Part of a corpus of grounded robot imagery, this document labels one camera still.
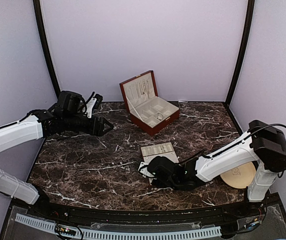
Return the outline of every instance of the wall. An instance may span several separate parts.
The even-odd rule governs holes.
[[[154,70],[166,100],[225,100],[247,0],[41,2],[62,89],[122,101],[120,82]]]
[[[44,60],[33,1],[0,0],[0,126],[56,101]],[[26,180],[41,141],[0,154],[0,167]],[[0,194],[0,232],[10,199]]]
[[[286,125],[286,1],[257,0],[248,47],[231,104],[243,130],[251,120]],[[271,189],[286,209],[286,171]]]

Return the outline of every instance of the open jewelry box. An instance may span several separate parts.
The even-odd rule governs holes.
[[[131,121],[153,136],[179,118],[180,109],[158,96],[152,70],[119,84]]]

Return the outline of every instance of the black marble tabletop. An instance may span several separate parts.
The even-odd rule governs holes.
[[[29,182],[42,187],[53,203],[126,211],[202,208],[243,200],[243,190],[216,177],[193,191],[158,189],[138,173],[140,147],[171,142],[179,160],[199,150],[223,147],[239,135],[222,103],[173,103],[179,119],[154,136],[135,124],[124,103],[103,103],[97,116],[114,130],[102,137],[65,132],[48,138]]]

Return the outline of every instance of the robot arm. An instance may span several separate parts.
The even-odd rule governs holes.
[[[147,171],[159,187],[192,190],[253,161],[258,161],[259,167],[248,186],[247,196],[250,202],[260,202],[278,173],[286,170],[286,139],[281,130],[255,120],[247,132],[217,151],[188,159],[181,165],[157,156],[148,164]]]
[[[92,110],[101,104],[102,96],[96,94],[87,104],[75,92],[62,91],[58,101],[48,110],[33,110],[26,117],[0,127],[0,153],[22,143],[46,138],[63,131],[83,132],[103,136],[113,129],[105,118],[92,117]],[[40,197],[30,183],[23,182],[0,169],[0,192],[33,205]]]

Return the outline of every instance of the beige plate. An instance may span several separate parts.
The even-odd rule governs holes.
[[[241,166],[222,173],[222,180],[232,188],[245,189],[254,179],[256,169],[250,161]]]

